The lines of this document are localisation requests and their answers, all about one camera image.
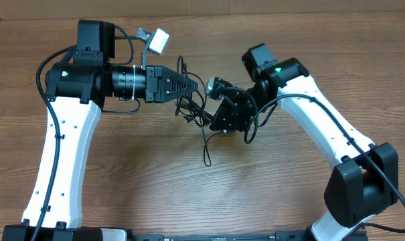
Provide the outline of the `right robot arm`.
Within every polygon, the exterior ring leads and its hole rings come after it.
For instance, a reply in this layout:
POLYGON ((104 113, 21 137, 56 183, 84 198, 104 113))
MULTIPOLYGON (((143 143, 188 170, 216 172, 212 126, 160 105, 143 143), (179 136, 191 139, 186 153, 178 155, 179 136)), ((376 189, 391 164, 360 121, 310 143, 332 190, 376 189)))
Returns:
POLYGON ((242 62, 254 83, 240 90, 212 77, 207 95, 220 101, 213 131, 242 131, 253 140, 260 114, 289 113, 326 158, 331 176, 323 194, 326 213, 287 240, 364 240, 365 222, 398 201, 398 154, 389 143, 375 144, 355 129, 324 97, 296 58, 276 60, 265 44, 250 48, 242 62))

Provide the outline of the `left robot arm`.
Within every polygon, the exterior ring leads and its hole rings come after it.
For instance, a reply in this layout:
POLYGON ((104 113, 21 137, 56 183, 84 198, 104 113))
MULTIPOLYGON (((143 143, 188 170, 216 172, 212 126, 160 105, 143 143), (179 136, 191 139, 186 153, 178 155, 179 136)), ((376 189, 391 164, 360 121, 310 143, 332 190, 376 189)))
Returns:
POLYGON ((197 82, 165 66, 116 63, 119 26, 78 22, 77 43, 38 68, 37 89, 48 110, 46 139, 30 201, 18 225, 7 225, 4 240, 130 240, 125 228, 82 224, 82 186, 94 130, 104 101, 165 103, 190 95, 197 82))

